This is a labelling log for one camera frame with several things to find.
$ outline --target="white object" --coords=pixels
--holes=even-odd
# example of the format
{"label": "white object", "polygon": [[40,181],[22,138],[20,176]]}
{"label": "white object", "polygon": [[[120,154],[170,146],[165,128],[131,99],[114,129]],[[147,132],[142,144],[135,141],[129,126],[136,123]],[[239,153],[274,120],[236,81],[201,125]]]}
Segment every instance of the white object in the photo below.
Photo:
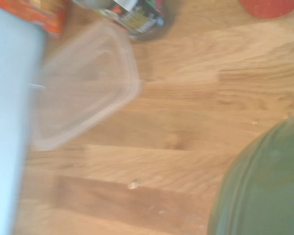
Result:
{"label": "white object", "polygon": [[50,150],[118,110],[140,91],[127,34],[104,20],[65,45],[40,75],[34,144]]}
{"label": "white object", "polygon": [[29,140],[30,83],[45,38],[38,26],[0,9],[0,235],[13,233]]}

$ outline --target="wood grain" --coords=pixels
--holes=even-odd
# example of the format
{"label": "wood grain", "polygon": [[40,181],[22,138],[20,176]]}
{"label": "wood grain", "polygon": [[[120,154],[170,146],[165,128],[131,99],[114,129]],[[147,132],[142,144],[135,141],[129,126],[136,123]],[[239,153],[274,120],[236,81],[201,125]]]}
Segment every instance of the wood grain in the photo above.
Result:
{"label": "wood grain", "polygon": [[[98,19],[75,6],[45,59]],[[236,0],[184,0],[166,37],[132,45],[141,95],[29,152],[15,234],[204,235],[237,154],[294,116],[294,11],[260,20]]]}

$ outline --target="green ceramic bowl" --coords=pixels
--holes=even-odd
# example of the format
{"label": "green ceramic bowl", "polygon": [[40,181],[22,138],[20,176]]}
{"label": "green ceramic bowl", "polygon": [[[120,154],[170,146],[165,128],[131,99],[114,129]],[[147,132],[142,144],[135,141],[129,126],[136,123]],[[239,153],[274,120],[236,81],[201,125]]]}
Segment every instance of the green ceramic bowl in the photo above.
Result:
{"label": "green ceramic bowl", "polygon": [[208,235],[294,235],[294,118],[238,156],[216,197]]}

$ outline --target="red lid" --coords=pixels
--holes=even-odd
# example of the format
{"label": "red lid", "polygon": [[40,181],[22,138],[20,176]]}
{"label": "red lid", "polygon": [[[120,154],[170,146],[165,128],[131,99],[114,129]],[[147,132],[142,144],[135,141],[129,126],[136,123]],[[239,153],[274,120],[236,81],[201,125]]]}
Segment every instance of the red lid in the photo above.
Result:
{"label": "red lid", "polygon": [[239,0],[251,15],[272,19],[284,16],[294,10],[294,0]]}

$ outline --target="can label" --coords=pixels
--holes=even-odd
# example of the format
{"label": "can label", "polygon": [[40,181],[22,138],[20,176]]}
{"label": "can label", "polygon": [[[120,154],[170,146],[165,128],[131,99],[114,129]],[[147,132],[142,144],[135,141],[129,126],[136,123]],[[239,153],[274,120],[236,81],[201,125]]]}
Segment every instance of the can label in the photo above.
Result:
{"label": "can label", "polygon": [[161,7],[161,0],[114,0],[98,12],[133,34],[143,34],[163,22]]}

